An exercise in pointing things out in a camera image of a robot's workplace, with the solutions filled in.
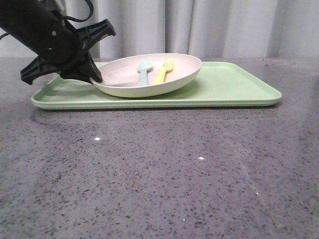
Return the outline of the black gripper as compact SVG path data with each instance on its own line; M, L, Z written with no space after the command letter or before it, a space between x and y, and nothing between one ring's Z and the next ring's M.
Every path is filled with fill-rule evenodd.
M55 23L42 41L28 46L37 57L21 70L22 81L31 85L36 78L50 73L89 84L92 80L103 81L89 50L105 37L116 35L111 23L105 19L79 29L64 23Z

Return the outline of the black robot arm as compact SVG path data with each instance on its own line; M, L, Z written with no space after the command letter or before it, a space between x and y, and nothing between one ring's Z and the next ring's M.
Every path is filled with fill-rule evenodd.
M107 36L114 36L111 23L105 19L76 29L71 21L49 6L45 0L2 0L0 27L37 57L20 72L21 80L31 85L36 78L57 73L63 79L91 83L102 82L90 49Z

